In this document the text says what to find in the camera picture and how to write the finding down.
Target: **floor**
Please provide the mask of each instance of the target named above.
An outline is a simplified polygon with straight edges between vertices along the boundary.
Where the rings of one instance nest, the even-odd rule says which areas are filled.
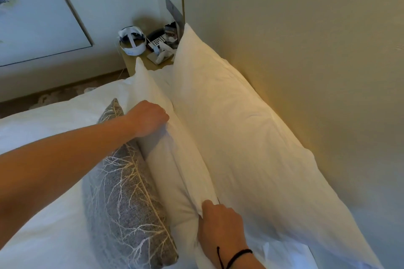
[[[84,93],[86,89],[99,87],[101,85],[129,77],[126,69],[115,73],[105,74],[103,76],[80,81],[77,83],[65,85],[62,87],[50,89],[40,93],[16,98],[6,102],[0,102],[0,119],[20,113],[28,109],[38,108],[40,106],[52,104],[60,101],[67,101]]]

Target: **wooden nightstand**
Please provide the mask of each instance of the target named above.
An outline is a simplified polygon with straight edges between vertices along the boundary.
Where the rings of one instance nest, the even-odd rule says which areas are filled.
[[[160,68],[163,68],[165,65],[172,65],[173,62],[171,62],[172,57],[169,57],[168,60],[162,62],[159,65],[154,64],[152,61],[148,59],[149,53],[152,53],[149,49],[146,49],[145,52],[143,52],[141,55],[138,55],[136,57],[132,57],[130,55],[127,55],[123,50],[121,50],[121,55],[124,58],[126,68],[128,69],[129,76],[134,75],[134,68],[136,66],[136,58],[140,57],[143,61],[143,64],[145,65],[145,68],[147,70],[157,70]]]

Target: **headboard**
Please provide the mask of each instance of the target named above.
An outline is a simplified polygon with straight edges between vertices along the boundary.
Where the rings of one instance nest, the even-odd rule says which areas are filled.
[[[278,113],[385,268],[404,263],[404,0],[184,0]],[[350,268],[313,251],[319,268]]]

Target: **black string bracelet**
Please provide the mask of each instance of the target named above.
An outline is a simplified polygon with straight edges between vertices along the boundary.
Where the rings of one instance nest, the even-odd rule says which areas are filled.
[[[222,267],[222,269],[225,269],[225,266],[222,263],[222,259],[220,258],[220,253],[219,253],[220,247],[217,247],[217,256],[219,257],[219,261],[220,261],[220,266]],[[243,254],[246,253],[251,253],[253,254],[253,252],[250,249],[244,249],[241,250],[240,252],[237,252],[229,261],[229,263],[227,264],[226,269],[229,269],[231,267],[231,265],[233,265],[233,263],[235,262],[236,259],[238,259],[240,256],[242,256]]]

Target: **pillow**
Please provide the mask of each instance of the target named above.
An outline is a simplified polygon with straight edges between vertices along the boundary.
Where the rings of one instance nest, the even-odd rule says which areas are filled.
[[[357,266],[382,268],[313,154],[247,84],[185,26],[172,100],[220,202],[243,216],[252,238],[318,244]]]
[[[174,113],[171,101],[139,57],[135,69],[133,89],[137,102],[156,103],[170,116],[165,127],[138,142],[167,209],[173,237],[182,243],[179,263],[182,268],[189,268],[195,261],[199,269],[214,268],[197,239],[202,202],[210,199],[219,203],[209,171],[194,140]]]
[[[114,99],[98,123],[123,114]],[[83,193],[94,252],[102,267],[160,269],[177,261],[164,207],[135,140],[83,178]]]

